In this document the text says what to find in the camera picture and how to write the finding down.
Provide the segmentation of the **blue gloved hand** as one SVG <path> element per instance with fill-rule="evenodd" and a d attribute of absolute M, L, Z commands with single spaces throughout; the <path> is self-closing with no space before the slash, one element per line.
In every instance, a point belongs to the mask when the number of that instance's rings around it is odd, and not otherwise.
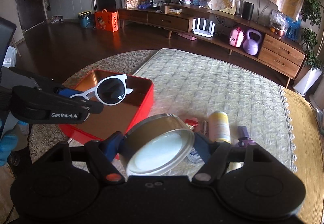
<path fill-rule="evenodd" d="M 7 163 L 13 151 L 28 146 L 29 124 L 19 121 L 12 130 L 7 131 L 1 139 L 1 166 Z"/>

